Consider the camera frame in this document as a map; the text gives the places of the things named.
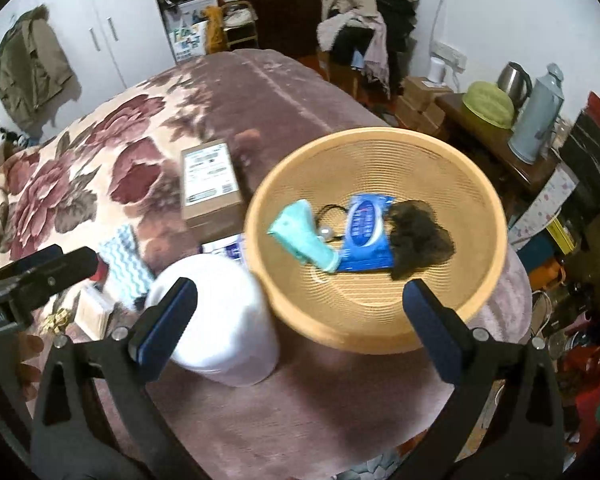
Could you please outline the person's left hand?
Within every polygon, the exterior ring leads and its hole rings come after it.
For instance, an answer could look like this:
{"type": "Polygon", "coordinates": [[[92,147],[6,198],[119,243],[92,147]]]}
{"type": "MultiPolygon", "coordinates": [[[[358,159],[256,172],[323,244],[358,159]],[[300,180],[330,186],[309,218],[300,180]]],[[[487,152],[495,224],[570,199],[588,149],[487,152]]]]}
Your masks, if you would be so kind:
{"type": "Polygon", "coordinates": [[[27,333],[8,336],[7,340],[7,349],[15,348],[15,354],[6,356],[3,361],[12,366],[23,399],[27,402],[32,401],[38,396],[36,385],[41,380],[42,372],[38,367],[30,364],[30,361],[41,355],[44,341],[40,336],[27,333]]]}

